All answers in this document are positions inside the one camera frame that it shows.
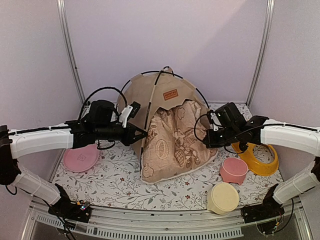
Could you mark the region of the beige fabric pet tent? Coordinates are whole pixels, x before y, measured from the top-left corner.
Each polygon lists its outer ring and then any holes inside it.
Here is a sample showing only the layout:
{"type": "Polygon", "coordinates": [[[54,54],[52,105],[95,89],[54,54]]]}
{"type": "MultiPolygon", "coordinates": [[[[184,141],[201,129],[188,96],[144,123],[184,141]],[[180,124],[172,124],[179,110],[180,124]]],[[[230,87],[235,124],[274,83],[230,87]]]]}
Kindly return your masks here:
{"type": "Polygon", "coordinates": [[[140,104],[129,123],[147,132],[145,138],[131,144],[145,182],[193,172],[215,158],[217,149],[208,149],[201,142],[209,121],[199,117],[209,106],[196,90],[171,69],[140,73],[129,81],[124,96],[128,103],[140,104]]]}

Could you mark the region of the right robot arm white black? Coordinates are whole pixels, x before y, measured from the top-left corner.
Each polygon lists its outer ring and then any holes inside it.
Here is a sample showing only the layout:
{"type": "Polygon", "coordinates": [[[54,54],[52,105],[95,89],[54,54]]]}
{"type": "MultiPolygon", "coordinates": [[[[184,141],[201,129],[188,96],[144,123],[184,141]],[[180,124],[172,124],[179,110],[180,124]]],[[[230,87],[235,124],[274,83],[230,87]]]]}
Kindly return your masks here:
{"type": "Polygon", "coordinates": [[[320,184],[320,129],[276,121],[254,115],[249,120],[235,103],[229,102],[206,114],[213,129],[206,130],[201,140],[207,148],[221,148],[239,144],[240,151],[247,144],[276,145],[313,155],[314,160],[290,179],[277,183],[266,193],[261,204],[244,206],[241,214],[245,223],[261,221],[284,213],[283,204],[320,184]]]}

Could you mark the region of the white pet cushion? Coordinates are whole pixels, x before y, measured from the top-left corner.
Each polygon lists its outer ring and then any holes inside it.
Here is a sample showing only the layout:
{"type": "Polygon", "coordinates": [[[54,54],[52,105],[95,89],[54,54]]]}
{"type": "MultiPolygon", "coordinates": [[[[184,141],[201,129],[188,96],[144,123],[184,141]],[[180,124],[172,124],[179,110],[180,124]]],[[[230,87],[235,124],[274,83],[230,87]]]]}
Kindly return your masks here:
{"type": "Polygon", "coordinates": [[[159,108],[148,128],[142,153],[141,179],[147,184],[191,173],[212,162],[216,148],[201,142],[209,123],[199,117],[205,106],[186,100],[169,110],[159,108]]]}

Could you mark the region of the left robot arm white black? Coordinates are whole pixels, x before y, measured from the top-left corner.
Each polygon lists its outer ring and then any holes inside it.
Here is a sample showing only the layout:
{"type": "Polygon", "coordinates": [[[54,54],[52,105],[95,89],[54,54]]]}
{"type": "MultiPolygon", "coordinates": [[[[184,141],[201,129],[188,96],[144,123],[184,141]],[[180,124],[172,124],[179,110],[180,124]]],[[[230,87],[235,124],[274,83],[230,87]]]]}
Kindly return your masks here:
{"type": "Polygon", "coordinates": [[[57,149],[79,149],[97,141],[120,141],[129,146],[145,138],[147,132],[128,120],[134,118],[140,104],[133,102],[118,113],[115,105],[107,100],[96,100],[90,104],[87,114],[78,120],[59,125],[25,130],[9,130],[0,127],[0,183],[14,186],[42,199],[49,205],[51,214],[70,217],[86,210],[73,203],[66,191],[58,184],[43,180],[36,174],[18,166],[18,158],[57,149]]]}

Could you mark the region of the black tent pole long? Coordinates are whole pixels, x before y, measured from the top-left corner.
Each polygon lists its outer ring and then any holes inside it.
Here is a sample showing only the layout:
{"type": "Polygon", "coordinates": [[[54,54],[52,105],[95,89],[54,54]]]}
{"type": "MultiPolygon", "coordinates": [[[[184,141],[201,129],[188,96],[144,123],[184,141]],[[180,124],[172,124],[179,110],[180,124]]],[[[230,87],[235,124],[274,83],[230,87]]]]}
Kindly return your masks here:
{"type": "MultiPolygon", "coordinates": [[[[163,70],[160,70],[160,71],[158,72],[158,75],[157,75],[157,77],[156,77],[156,80],[155,80],[155,82],[154,82],[154,84],[153,84],[153,89],[152,89],[151,95],[153,94],[154,87],[155,87],[155,85],[157,84],[157,82],[158,82],[158,80],[159,80],[159,77],[161,76],[162,73],[163,73],[163,70]]],[[[151,98],[152,98],[152,96],[150,96],[150,99],[149,99],[149,102],[148,102],[148,105],[147,105],[147,111],[146,111],[145,122],[144,122],[144,130],[147,132],[147,135],[148,135],[147,123],[148,123],[148,117],[149,117],[150,108],[151,108],[151,104],[152,104],[152,103],[151,103],[151,101],[152,101],[151,98]]],[[[140,151],[140,170],[142,170],[142,166],[143,166],[143,164],[142,164],[143,150],[144,150],[144,147],[143,147],[143,144],[142,144],[142,146],[141,146],[141,151],[140,151]]]]}

